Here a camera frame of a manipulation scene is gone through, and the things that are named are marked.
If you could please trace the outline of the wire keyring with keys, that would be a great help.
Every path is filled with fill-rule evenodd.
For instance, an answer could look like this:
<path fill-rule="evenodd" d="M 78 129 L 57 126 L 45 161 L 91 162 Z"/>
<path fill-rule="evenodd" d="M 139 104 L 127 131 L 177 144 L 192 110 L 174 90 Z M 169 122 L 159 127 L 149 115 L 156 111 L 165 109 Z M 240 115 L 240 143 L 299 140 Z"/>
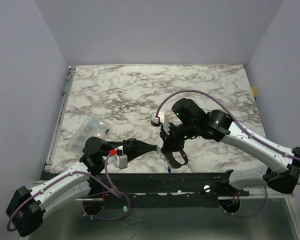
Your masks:
<path fill-rule="evenodd" d="M 166 157 L 164 156 L 164 154 L 162 153 L 160 147 L 156 149 L 156 153 L 158 154 L 158 156 L 160 157 L 160 159 L 163 160 L 164 163 L 166 164 L 166 166 L 167 166 L 167 172 L 168 172 L 169 174 L 171 174 L 171 173 L 172 173 L 171 166 L 170 166 L 170 164 L 169 164 L 167 158 L 166 158 Z"/>

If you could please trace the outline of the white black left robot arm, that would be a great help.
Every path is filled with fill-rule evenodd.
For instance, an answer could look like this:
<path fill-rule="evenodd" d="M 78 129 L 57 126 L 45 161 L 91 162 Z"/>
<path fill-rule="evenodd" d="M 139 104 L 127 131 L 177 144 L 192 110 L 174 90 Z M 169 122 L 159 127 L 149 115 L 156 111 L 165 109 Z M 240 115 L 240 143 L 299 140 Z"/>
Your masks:
<path fill-rule="evenodd" d="M 106 141 L 95 136 L 88 138 L 82 157 L 69 169 L 41 185 L 31 189 L 21 186 L 14 192 L 6 209 L 9 218 L 7 231 L 17 231 L 21 237 L 28 236 L 39 228 L 48 212 L 77 198 L 96 197 L 101 188 L 121 198 L 124 194 L 109 175 L 106 176 L 108 185 L 97 177 L 102 171 L 107 171 L 109 158 L 115 157 L 115 162 L 124 169 L 130 161 L 157 148 L 135 138 L 123 141 Z"/>

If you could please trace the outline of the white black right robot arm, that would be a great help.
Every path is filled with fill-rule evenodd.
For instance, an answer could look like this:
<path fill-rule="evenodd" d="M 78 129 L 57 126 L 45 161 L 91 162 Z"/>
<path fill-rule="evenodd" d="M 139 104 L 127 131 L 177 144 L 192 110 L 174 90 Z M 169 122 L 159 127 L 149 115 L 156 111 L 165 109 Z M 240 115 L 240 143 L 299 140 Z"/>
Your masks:
<path fill-rule="evenodd" d="M 228 178 L 219 184 L 224 195 L 230 196 L 237 190 L 251 187 L 269 187 L 282 194 L 294 191 L 300 177 L 300 147 L 279 146 L 247 128 L 241 129 L 227 113 L 221 110 L 204 112 L 188 98 L 178 100 L 171 110 L 181 124 L 169 122 L 164 111 L 152 113 L 151 124 L 160 127 L 163 140 L 160 151 L 173 169 L 182 167 L 173 154 L 179 152 L 187 165 L 185 141 L 202 137 L 235 147 L 263 163 L 257 168 L 228 170 Z"/>

